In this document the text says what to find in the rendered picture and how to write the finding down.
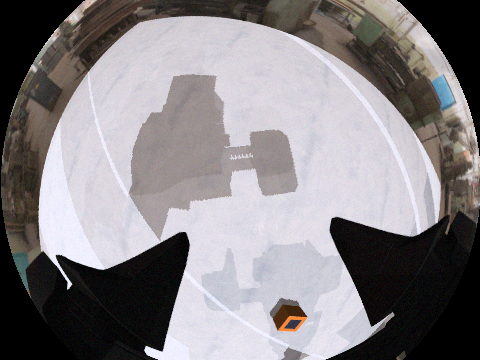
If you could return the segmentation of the orange block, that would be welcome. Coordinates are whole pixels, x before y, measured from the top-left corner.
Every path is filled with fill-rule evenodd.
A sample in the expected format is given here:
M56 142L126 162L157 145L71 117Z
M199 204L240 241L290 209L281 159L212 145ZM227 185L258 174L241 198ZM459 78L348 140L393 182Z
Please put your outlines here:
M277 331L296 332L297 328L307 320L307 315L300 307L293 307L293 305L281 305L280 311L277 311L275 317Z

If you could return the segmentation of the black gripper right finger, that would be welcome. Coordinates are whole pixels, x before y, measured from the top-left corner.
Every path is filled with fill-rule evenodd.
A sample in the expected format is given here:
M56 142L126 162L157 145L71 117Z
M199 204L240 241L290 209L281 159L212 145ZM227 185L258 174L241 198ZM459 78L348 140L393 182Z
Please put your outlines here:
M448 215L417 236L380 231L332 217L331 236L352 277L371 327L392 313L448 228Z

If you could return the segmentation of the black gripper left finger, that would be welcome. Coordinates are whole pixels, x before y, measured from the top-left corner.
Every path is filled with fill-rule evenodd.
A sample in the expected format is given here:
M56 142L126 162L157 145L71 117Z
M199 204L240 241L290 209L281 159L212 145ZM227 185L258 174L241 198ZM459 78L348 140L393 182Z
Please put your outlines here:
M81 292L97 301L147 347L163 352L189 247L187 233L177 232L148 251L107 269L87 267L63 255L56 259Z

